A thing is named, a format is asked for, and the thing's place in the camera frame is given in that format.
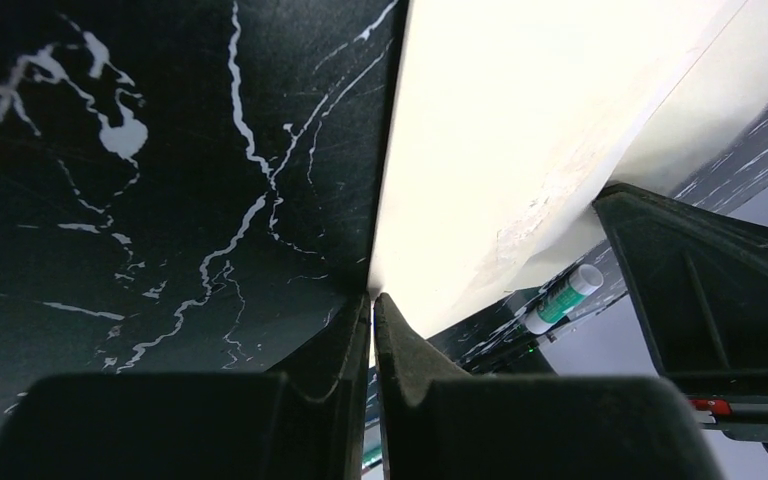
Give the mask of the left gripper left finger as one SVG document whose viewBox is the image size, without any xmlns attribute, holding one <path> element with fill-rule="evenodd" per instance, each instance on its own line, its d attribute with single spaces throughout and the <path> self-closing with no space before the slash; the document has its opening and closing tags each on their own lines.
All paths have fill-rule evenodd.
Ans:
<svg viewBox="0 0 768 480">
<path fill-rule="evenodd" d="M 357 479 L 370 307 L 262 373 L 43 379 L 0 430 L 0 479 Z"/>
</svg>

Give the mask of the green white glue stick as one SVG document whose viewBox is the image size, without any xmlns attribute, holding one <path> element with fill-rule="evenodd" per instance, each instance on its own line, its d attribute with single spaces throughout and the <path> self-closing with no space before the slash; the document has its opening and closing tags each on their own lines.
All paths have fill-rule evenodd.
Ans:
<svg viewBox="0 0 768 480">
<path fill-rule="evenodd" d="M 524 328 L 534 335 L 546 333 L 584 299 L 604 283 L 601 271 L 593 265 L 582 264 L 553 286 L 547 296 L 522 320 Z"/>
</svg>

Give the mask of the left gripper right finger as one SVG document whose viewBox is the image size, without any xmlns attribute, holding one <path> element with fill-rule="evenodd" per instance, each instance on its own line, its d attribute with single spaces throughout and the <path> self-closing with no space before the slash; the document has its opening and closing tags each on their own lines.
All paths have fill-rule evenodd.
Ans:
<svg viewBox="0 0 768 480">
<path fill-rule="evenodd" d="M 645 376 L 470 374 L 374 303 L 389 479 L 718 479 L 671 383 Z"/>
</svg>

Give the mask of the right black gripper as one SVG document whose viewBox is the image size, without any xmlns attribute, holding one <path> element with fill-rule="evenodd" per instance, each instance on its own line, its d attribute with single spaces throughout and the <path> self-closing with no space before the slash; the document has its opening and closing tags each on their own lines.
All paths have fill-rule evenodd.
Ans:
<svg viewBox="0 0 768 480">
<path fill-rule="evenodd" d="M 593 207 L 656 370 L 702 428 L 768 455 L 768 227 L 624 183 Z"/>
</svg>

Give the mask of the cream envelope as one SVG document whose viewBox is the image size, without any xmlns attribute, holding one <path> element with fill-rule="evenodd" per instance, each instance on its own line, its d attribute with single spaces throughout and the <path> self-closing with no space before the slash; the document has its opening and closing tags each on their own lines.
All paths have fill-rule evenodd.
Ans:
<svg viewBox="0 0 768 480">
<path fill-rule="evenodd" d="M 768 104 L 768 1 L 415 1 L 370 288 L 433 336 L 602 239 L 611 180 L 668 193 Z"/>
</svg>

